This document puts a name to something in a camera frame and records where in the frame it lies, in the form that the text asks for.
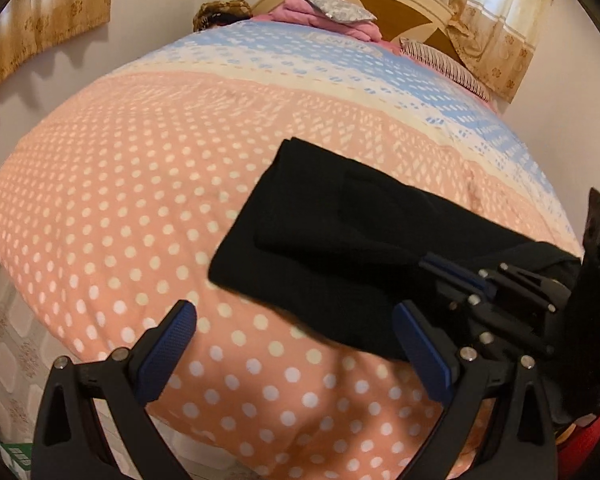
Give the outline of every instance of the curtain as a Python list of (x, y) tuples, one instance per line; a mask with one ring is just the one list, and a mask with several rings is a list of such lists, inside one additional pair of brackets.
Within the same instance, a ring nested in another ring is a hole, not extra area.
[(447, 32), (467, 68), (511, 102), (538, 44), (553, 0), (440, 0), (452, 12)]
[(0, 14), (0, 82), (43, 50), (107, 23), (111, 0), (11, 0)]

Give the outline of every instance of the brown curtain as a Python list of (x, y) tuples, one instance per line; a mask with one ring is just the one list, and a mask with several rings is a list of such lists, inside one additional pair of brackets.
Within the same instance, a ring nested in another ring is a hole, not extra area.
[(440, 0), (454, 15), (447, 32), (467, 68), (511, 102), (529, 67), (553, 0)]
[(111, 0), (11, 0), (0, 14), (0, 82), (27, 59), (107, 23)]

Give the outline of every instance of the headboard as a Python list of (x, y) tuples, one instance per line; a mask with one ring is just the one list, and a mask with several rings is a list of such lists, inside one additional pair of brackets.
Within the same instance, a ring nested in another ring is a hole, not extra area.
[[(284, 0), (260, 0), (253, 13), (270, 12)], [(451, 40), (446, 34), (446, 24), (451, 10), (438, 0), (347, 0), (372, 12), (386, 41), (397, 43), (408, 38), (426, 43), (460, 61)]]

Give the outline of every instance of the white wall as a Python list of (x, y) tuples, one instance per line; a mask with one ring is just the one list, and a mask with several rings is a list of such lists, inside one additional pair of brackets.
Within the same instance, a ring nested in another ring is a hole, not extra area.
[(80, 88), (189, 34), (207, 1), (112, 0), (108, 25), (31, 59), (0, 85), (0, 165), (24, 134)]
[(600, 34), (577, 0), (554, 0), (504, 121), (554, 184), (578, 236), (600, 190)]

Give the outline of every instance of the patterned brown cushion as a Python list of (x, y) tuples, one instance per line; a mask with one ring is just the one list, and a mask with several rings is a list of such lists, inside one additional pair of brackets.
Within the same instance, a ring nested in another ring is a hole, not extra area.
[(400, 49), (405, 56), (429, 66), (436, 72), (440, 72), (451, 79), (451, 81), (458, 83), (469, 92), (477, 95), (483, 101), (491, 103), (489, 89), (478, 81), (464, 66), (459, 64), (455, 59), (451, 59), (447, 54), (419, 41), (407, 40), (405, 38), (400, 38)]
[(336, 23), (371, 22), (376, 17), (364, 7), (345, 0), (305, 0)]

